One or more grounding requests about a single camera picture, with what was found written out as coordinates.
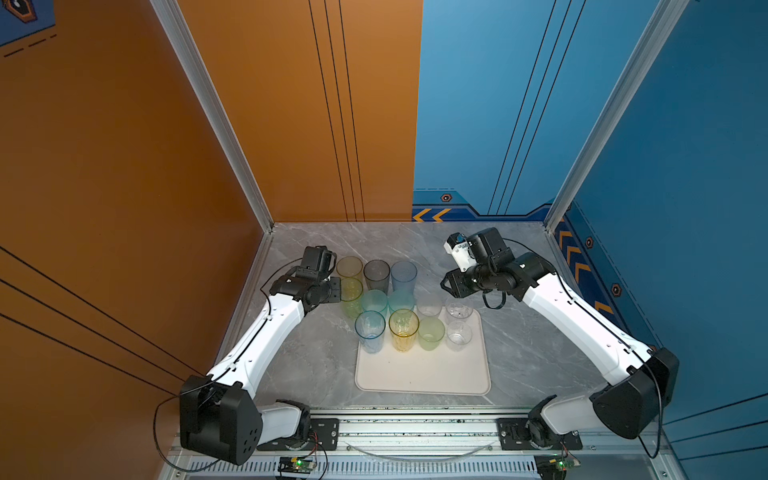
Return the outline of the green tinted cup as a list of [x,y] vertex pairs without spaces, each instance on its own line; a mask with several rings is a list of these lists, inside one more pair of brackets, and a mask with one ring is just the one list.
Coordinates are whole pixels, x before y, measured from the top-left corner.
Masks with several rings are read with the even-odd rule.
[[341,311],[350,322],[354,322],[363,312],[363,294],[364,288],[360,280],[348,277],[341,279]]

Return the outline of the teal textured cup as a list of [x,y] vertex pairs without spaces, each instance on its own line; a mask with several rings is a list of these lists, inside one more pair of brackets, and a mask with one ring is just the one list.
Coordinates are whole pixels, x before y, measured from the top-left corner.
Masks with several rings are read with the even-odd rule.
[[364,311],[378,312],[385,319],[389,317],[388,295],[378,289],[365,292],[361,299],[361,306]]
[[405,290],[405,289],[395,290],[388,296],[388,308],[391,314],[394,314],[395,312],[400,310],[407,310],[407,311],[413,312],[415,306],[416,306],[415,297],[413,293],[408,290]]

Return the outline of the light blue cup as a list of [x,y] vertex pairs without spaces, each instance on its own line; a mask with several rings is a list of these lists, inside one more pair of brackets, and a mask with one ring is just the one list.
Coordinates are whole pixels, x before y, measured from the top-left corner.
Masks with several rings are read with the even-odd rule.
[[391,282],[394,291],[414,293],[418,275],[417,266],[408,260],[401,260],[391,266]]
[[386,322],[383,315],[376,311],[362,312],[354,323],[360,347],[369,354],[381,351],[384,343]]

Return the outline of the light green cup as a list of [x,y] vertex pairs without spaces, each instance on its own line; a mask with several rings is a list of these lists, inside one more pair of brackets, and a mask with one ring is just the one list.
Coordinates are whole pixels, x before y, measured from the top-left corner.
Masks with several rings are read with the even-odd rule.
[[424,317],[420,319],[418,329],[418,341],[425,351],[435,350],[442,342],[445,335],[445,325],[438,317]]

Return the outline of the yellow tinted cup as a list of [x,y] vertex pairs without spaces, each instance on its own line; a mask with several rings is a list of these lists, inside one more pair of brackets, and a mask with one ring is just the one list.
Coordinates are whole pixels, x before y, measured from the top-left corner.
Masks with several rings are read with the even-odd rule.
[[420,320],[414,311],[409,309],[394,311],[388,321],[394,348],[399,352],[409,351],[415,344],[419,326]]

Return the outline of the clear faceted cup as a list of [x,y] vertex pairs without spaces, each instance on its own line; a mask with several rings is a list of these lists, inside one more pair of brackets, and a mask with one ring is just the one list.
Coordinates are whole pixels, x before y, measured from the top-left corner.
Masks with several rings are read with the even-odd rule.
[[466,322],[474,313],[474,309],[462,302],[451,301],[445,305],[447,318],[450,322]]

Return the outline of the clear textured cup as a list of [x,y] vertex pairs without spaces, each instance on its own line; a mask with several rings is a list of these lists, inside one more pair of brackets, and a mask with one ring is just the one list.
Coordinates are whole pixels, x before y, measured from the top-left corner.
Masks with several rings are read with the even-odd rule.
[[443,308],[443,300],[437,294],[421,295],[416,300],[416,308],[421,318],[438,317]]

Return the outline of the teal textured cup front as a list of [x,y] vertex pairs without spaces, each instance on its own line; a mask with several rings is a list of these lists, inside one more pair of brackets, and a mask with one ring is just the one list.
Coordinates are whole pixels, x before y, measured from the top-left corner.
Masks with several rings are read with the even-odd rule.
[[413,293],[408,290],[405,290],[405,289],[395,290],[388,296],[388,308],[391,314],[394,314],[395,312],[400,310],[407,310],[407,311],[413,312],[415,306],[416,306],[415,297]]

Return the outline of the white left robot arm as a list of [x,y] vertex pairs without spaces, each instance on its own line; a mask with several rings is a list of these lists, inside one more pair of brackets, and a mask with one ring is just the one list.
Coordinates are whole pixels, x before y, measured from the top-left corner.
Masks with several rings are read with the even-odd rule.
[[258,406],[254,398],[269,364],[305,315],[341,301],[341,281],[332,275],[336,260],[325,246],[305,248],[299,263],[272,283],[263,309],[232,350],[206,375],[188,377],[179,393],[183,448],[241,465],[261,445],[309,441],[308,406],[291,400]]

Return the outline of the left green circuit board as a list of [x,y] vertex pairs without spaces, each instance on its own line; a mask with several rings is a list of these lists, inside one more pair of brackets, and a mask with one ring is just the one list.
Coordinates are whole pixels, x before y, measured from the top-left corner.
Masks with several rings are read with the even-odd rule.
[[307,457],[280,457],[276,475],[278,478],[307,479],[318,469],[318,462]]

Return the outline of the right circuit board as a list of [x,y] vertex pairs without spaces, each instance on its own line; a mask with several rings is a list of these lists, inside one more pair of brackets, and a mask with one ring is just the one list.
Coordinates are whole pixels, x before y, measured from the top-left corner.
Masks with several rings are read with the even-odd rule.
[[566,480],[571,470],[581,466],[579,460],[562,456],[536,456],[534,460],[537,472],[542,480]]

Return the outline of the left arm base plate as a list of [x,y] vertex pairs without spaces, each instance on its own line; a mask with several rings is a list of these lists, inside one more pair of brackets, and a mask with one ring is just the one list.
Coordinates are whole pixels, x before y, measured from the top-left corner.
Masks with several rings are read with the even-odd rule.
[[325,449],[326,452],[335,451],[339,439],[340,421],[338,418],[315,418],[312,417],[306,428],[301,427],[299,432],[288,438],[278,438],[259,445],[258,451],[309,451],[316,444]]

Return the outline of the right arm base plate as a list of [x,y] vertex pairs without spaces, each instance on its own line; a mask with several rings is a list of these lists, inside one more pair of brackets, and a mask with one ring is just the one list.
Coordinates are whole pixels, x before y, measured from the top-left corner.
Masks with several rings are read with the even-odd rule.
[[501,448],[505,451],[554,451],[583,449],[583,443],[578,432],[565,435],[535,433],[529,426],[527,418],[500,418],[495,421],[497,435]]

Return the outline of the aluminium front rail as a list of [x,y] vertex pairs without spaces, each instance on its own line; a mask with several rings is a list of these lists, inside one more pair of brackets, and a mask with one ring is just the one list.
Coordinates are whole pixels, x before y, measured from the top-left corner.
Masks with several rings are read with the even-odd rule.
[[638,440],[605,429],[576,431],[579,451],[505,451],[495,421],[522,417],[519,409],[317,410],[315,418],[338,418],[335,451],[315,441],[309,451],[256,451],[241,465],[217,461],[173,442],[162,479],[278,478],[280,457],[307,457],[318,469],[307,479],[541,479],[534,458],[566,457],[581,466],[567,479],[683,479],[683,468],[654,430]]

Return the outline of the aluminium corner post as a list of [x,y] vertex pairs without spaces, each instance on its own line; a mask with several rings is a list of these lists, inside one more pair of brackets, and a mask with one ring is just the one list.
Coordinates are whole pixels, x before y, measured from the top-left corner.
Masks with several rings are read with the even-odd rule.
[[688,0],[658,2],[552,203],[544,220],[546,233],[553,233],[565,216],[688,4]]
[[271,234],[274,220],[179,3],[151,0],[150,4],[253,214],[261,229]]

